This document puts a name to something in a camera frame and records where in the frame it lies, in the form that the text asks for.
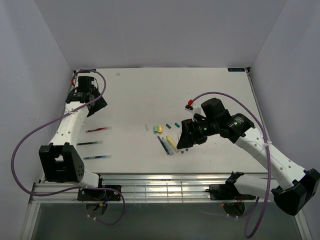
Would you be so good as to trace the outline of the yellow highlighter pen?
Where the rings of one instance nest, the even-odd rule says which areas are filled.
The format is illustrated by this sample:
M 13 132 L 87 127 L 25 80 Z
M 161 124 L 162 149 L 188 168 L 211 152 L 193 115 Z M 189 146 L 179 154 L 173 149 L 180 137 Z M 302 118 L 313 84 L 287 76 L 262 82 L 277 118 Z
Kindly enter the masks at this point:
M 177 149 L 177 144 L 175 143 L 175 141 L 170 137 L 170 136 L 166 136 L 166 140 L 168 141 L 168 143 L 170 144 L 170 146 L 172 147 L 172 149 L 178 153 L 179 150 Z

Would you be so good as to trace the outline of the dark purple pen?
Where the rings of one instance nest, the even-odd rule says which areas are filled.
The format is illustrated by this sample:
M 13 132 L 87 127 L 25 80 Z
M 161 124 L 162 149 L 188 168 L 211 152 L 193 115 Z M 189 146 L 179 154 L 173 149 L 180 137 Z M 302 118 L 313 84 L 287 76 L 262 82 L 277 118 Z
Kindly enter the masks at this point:
M 162 141 L 162 139 L 160 138 L 159 135 L 157 135 L 157 139 L 159 140 L 161 146 L 163 147 L 163 149 L 165 150 L 166 154 L 169 155 L 169 150 L 167 149 L 167 147 L 165 146 L 164 142 Z

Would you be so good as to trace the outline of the yellow highlighter cap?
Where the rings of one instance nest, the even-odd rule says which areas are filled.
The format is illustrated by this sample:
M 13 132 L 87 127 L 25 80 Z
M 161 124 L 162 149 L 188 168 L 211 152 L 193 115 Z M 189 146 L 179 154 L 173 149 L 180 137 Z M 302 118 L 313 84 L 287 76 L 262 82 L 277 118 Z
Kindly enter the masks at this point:
M 161 134 L 161 133 L 163 132 L 163 126 L 162 126 L 162 125 L 158 125 L 158 126 L 157 126 L 157 132 L 158 132 L 159 134 Z

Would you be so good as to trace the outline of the mint green highlighter cap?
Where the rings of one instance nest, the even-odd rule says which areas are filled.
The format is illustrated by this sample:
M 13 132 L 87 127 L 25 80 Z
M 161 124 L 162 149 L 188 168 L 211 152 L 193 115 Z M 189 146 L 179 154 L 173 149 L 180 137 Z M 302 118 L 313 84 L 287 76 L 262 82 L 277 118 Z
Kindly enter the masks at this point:
M 154 126 L 153 126 L 153 133 L 154 133 L 154 134 L 157 134 L 157 133 L 158 133 L 158 130 L 159 130 L 159 126 L 158 126 L 158 125 L 154 125 Z

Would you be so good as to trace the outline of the clear purple pen cap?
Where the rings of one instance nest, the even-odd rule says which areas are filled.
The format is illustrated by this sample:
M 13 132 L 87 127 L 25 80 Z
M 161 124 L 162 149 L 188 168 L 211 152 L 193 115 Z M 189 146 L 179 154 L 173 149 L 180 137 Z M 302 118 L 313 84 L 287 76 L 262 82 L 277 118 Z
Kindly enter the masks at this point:
M 145 130 L 148 132 L 148 131 L 149 131 L 149 126 L 148 126 L 148 124 L 145 124 L 144 127 L 145 127 Z

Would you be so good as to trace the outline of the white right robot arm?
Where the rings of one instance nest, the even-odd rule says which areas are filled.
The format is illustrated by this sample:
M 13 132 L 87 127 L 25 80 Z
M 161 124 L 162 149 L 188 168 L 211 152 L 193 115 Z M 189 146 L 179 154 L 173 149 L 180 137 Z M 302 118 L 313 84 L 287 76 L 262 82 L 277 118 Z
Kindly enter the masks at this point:
M 192 113 L 192 118 L 181 122 L 178 149 L 203 144 L 209 136 L 219 135 L 246 151 L 271 172 L 271 180 L 232 172 L 224 184 L 209 186 L 207 191 L 212 200 L 234 200 L 241 196 L 263 198 L 268 190 L 268 200 L 275 202 L 286 214 L 295 216 L 315 195 L 320 173 L 314 168 L 304 169 L 271 142 L 265 142 L 262 132 L 245 115 L 230 115 L 222 101 L 215 97 L 200 107 L 194 106 L 190 100 L 185 109 Z

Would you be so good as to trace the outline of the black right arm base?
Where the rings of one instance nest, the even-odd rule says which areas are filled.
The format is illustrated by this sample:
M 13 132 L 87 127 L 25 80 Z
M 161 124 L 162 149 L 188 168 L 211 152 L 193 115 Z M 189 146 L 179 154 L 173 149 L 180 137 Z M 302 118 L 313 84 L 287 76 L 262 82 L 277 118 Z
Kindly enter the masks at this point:
M 241 195 L 232 184 L 210 184 L 205 192 L 211 200 L 235 200 Z

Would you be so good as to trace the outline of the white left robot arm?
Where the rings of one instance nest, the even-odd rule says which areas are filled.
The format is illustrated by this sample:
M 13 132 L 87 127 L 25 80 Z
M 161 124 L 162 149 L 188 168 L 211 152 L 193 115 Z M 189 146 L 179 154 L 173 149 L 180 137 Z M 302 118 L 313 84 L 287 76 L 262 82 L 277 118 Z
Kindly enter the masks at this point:
M 48 182 L 69 183 L 89 187 L 88 193 L 100 200 L 106 195 L 106 187 L 99 183 L 99 175 L 85 169 L 77 152 L 77 140 L 85 118 L 107 106 L 92 76 L 79 76 L 75 88 L 65 101 L 64 114 L 56 134 L 48 145 L 39 149 L 39 157 Z

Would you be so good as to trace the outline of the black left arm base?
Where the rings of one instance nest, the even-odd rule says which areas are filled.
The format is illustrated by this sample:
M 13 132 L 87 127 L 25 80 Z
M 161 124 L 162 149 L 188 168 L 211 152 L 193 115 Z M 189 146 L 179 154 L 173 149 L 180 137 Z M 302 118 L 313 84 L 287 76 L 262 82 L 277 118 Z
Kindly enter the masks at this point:
M 120 201 L 121 197 L 114 191 L 83 189 L 78 191 L 77 200 L 83 202 Z

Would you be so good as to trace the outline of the red gel pen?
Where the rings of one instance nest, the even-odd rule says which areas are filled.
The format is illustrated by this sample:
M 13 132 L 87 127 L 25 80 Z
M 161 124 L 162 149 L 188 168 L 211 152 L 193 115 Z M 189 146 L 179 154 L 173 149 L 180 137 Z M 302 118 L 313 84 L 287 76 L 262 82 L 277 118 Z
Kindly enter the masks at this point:
M 92 132 L 97 132 L 97 131 L 105 131 L 105 130 L 110 130 L 112 129 L 111 126 L 107 126 L 107 127 L 100 127 L 100 128 L 95 128 L 95 129 L 88 129 L 85 132 L 86 133 L 92 133 Z

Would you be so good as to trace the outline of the teal gel pen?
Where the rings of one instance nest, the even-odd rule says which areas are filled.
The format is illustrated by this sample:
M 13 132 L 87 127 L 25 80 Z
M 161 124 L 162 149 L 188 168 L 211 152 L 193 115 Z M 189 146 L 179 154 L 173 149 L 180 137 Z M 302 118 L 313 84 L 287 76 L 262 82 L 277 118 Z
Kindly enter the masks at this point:
M 87 142 L 79 142 L 76 145 L 77 146 L 85 146 L 85 145 L 95 145 L 95 144 L 101 144 L 103 141 L 97 140 L 97 141 L 87 141 Z

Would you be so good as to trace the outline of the blue gel pen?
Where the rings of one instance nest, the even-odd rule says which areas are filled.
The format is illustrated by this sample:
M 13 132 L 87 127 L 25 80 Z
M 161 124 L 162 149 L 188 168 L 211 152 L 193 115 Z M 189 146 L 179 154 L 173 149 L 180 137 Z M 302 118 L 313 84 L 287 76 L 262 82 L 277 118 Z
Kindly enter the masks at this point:
M 84 157 L 84 160 L 93 160 L 93 159 L 110 159 L 112 157 L 111 154 L 107 154 L 107 155 L 97 155 L 97 156 L 87 156 Z

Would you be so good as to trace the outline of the blue corner label right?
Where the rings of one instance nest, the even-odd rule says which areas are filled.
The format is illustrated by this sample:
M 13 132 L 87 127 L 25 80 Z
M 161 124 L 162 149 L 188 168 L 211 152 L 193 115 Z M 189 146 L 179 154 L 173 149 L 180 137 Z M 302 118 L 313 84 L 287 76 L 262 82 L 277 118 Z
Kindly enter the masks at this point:
M 228 67 L 227 70 L 229 72 L 245 72 L 245 68 L 243 67 Z

